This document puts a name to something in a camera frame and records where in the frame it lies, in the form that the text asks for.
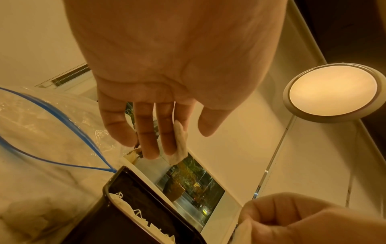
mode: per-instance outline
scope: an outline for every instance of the blue strip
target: blue strip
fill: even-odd
[[[92,141],[92,139],[86,133],[84,133],[78,126],[76,126],[76,124],[74,122],[72,122],[71,119],[67,115],[65,115],[62,111],[60,111],[58,108],[54,107],[53,105],[51,105],[51,104],[49,104],[49,103],[47,103],[39,98],[33,97],[31,95],[15,92],[15,91],[12,91],[12,90],[9,90],[6,88],[1,88],[1,87],[0,87],[0,90],[7,91],[7,92],[13,93],[17,96],[20,96],[24,99],[27,99],[28,101],[36,104],[37,106],[43,108],[44,110],[46,110],[47,112],[52,114],[55,118],[57,118],[65,126],[67,126],[72,132],[74,132],[80,139],[82,139],[82,141],[84,141],[101,158],[101,160],[109,167],[109,169],[107,169],[107,168],[95,168],[95,167],[88,167],[88,166],[79,166],[79,165],[73,165],[73,164],[63,164],[63,163],[54,162],[54,161],[46,160],[43,158],[39,158],[39,157],[33,156],[29,153],[26,153],[26,152],[24,152],[16,147],[12,146],[10,143],[8,143],[1,136],[0,136],[0,144],[5,146],[6,148],[10,148],[12,150],[15,150],[15,151],[21,153],[21,154],[24,154],[26,156],[29,156],[29,157],[32,157],[34,159],[38,159],[38,160],[41,160],[44,162],[48,162],[48,163],[52,163],[52,164],[58,164],[58,165],[64,165],[64,166],[72,166],[72,167],[77,167],[77,168],[89,168],[89,169],[95,169],[95,170],[103,170],[103,171],[116,173],[117,170],[114,169],[107,162],[107,160],[103,157],[102,153],[100,152],[98,146]]]

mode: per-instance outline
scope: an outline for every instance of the plastic bag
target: plastic bag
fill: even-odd
[[[123,165],[119,159],[130,149],[121,146],[107,133],[97,102],[42,88],[12,90],[40,98],[61,110],[93,140],[115,169]],[[14,147],[46,160],[107,168],[84,141],[49,112],[2,90],[0,136]],[[0,146],[0,217],[10,204],[20,201],[59,199],[71,204],[75,209],[72,214],[77,217],[44,237],[50,243],[60,243],[99,199],[102,187],[112,175],[111,172],[46,163]],[[12,231],[0,218],[0,243],[26,241],[39,243],[39,240],[28,240]]]

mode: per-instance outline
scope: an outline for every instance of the black bin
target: black bin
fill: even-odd
[[[201,234],[134,172],[123,166],[103,187],[103,196],[62,242],[64,244],[159,243],[117,208],[109,193],[123,200],[177,244],[206,244]]]

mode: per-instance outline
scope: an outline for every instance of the skin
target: skin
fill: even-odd
[[[252,243],[382,244],[386,221],[293,193],[248,202],[239,223],[252,222]]]
[[[173,119],[187,129],[196,101],[202,135],[213,134],[264,78],[287,0],[64,0],[68,20],[97,82],[106,129],[126,146],[134,103],[144,157],[157,158],[155,104],[162,147],[176,151]]]

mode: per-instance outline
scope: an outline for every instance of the plant pot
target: plant pot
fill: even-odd
[[[162,191],[171,202],[180,198],[184,192],[185,189],[171,177],[166,182],[164,190]]]

